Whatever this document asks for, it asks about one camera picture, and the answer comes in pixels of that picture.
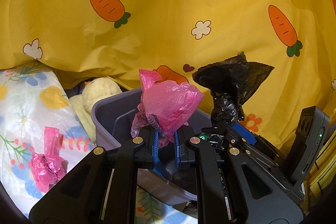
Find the cream plush toy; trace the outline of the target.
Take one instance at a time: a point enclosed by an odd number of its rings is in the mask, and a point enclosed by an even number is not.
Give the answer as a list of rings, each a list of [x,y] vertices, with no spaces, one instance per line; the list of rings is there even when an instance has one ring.
[[[110,77],[100,77],[85,83],[82,93],[69,99],[80,123],[92,142],[96,143],[96,128],[92,121],[92,110],[100,100],[122,93],[120,86]]]

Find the small pink plastic bag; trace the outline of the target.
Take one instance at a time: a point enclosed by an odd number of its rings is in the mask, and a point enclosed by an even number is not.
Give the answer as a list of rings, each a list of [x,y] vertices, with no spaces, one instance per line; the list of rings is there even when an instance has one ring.
[[[63,134],[55,127],[45,127],[44,152],[33,152],[30,160],[31,172],[37,189],[48,192],[67,172],[67,163],[60,156]]]

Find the black plastic bag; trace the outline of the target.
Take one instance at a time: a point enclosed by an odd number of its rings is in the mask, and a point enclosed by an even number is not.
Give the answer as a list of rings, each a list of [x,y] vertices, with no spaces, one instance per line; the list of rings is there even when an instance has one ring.
[[[207,88],[213,98],[210,128],[203,132],[207,141],[217,149],[224,149],[227,130],[224,124],[233,126],[244,119],[243,105],[256,93],[271,74],[273,66],[248,61],[244,52],[200,67],[192,78]]]

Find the yellow carrot print curtain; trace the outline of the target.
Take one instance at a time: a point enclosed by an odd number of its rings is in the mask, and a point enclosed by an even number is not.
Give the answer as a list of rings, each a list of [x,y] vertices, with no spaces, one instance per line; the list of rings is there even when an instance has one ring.
[[[66,86],[110,75],[128,88],[138,70],[201,67],[243,51],[274,67],[244,105],[260,132],[287,149],[306,106],[335,120],[332,0],[1,0],[1,67],[42,62]]]

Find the large pink plastic bag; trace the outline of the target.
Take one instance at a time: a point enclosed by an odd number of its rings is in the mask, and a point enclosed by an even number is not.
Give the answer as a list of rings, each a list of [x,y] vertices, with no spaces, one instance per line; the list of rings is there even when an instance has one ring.
[[[177,129],[187,125],[204,94],[188,82],[164,80],[157,71],[140,69],[139,79],[142,94],[130,134],[136,137],[145,126],[159,126],[159,148],[165,147],[174,141]]]

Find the grey plastic trash bin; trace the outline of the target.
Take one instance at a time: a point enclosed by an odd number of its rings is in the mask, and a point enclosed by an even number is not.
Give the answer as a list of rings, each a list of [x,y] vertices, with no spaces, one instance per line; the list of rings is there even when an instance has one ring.
[[[127,174],[135,167],[140,188],[167,205],[197,200],[195,153],[189,149],[191,137],[211,126],[210,116],[196,110],[173,134],[173,142],[159,148],[159,133],[151,125],[141,125],[135,136],[131,126],[142,90],[133,89],[96,102],[92,108],[92,121],[96,127],[96,144],[112,153],[121,152],[115,158],[125,163]]]

